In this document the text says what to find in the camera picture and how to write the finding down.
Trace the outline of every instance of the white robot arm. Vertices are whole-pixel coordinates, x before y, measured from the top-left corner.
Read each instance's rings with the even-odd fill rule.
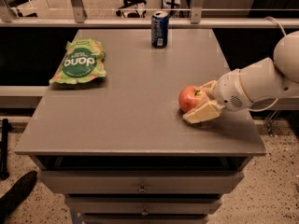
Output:
[[[274,61],[263,59],[224,74],[203,85],[208,101],[187,112],[190,123],[214,119],[223,109],[238,111],[269,98],[299,94],[299,32],[284,36],[274,50]]]

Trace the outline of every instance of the blue can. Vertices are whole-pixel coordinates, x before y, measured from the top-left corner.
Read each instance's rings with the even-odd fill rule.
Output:
[[[151,45],[156,49],[167,46],[169,16],[165,11],[156,11],[151,17]]]

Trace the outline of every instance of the black panel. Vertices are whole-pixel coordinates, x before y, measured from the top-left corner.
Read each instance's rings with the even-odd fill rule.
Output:
[[[1,28],[0,85],[47,86],[77,28]]]
[[[299,0],[254,0],[249,17],[298,18],[299,12],[291,9],[299,9]]]
[[[230,68],[244,68],[266,57],[273,58],[279,29],[214,29]]]

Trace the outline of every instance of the apple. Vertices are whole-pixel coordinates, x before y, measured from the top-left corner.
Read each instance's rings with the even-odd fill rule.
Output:
[[[178,97],[179,107],[187,113],[195,108],[207,97],[206,92],[199,86],[187,86],[184,88]]]

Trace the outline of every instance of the chip bag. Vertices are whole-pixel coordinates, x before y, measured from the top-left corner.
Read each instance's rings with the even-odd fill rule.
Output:
[[[66,54],[49,84],[54,82],[86,83],[97,77],[105,77],[102,63],[105,51],[101,42],[78,39],[66,45]]]

